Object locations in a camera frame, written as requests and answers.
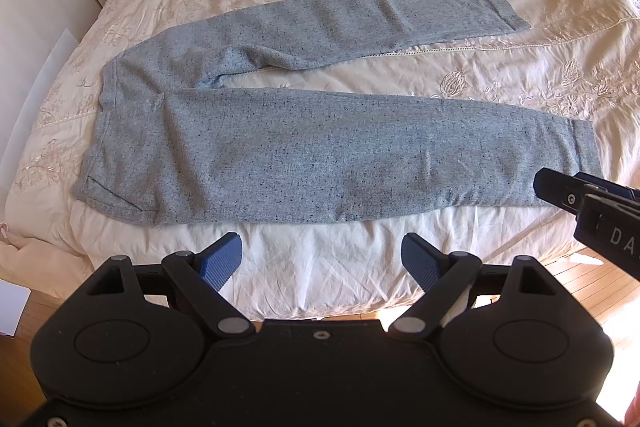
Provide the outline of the cream embroidered bedspread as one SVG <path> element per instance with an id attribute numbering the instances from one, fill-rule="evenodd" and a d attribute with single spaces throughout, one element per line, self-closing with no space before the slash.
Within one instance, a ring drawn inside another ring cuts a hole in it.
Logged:
<path id="1" fill-rule="evenodd" d="M 574 251 L 536 172 L 639 181 L 639 0 L 108 0 L 44 99 L 1 275 L 243 242 L 252 319 L 403 306 L 399 245 Z"/>

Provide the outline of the grey speckled pants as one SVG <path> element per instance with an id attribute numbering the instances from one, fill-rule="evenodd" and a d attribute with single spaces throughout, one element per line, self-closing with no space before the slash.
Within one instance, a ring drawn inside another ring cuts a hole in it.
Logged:
<path id="1" fill-rule="evenodd" d="M 146 227 L 536 205 L 542 168 L 601 173 L 589 122 L 487 102 L 226 83 L 525 28 L 506 0 L 285 0 L 169 28 L 103 67 L 74 196 Z"/>

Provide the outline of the white panel against wall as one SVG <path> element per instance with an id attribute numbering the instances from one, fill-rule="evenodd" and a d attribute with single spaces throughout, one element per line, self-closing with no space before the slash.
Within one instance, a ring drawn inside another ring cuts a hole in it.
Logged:
<path id="1" fill-rule="evenodd" d="M 9 191 L 11 187 L 30 130 L 36 122 L 39 107 L 53 80 L 76 46 L 78 46 L 78 40 L 65 28 L 38 70 L 38 75 L 23 101 L 10 101 L 6 90 L 1 89 L 1 102 L 4 106 L 7 109 L 17 109 L 17 114 L 11 118 L 6 117 L 6 111 L 1 109 L 1 191 L 3 193 Z"/>

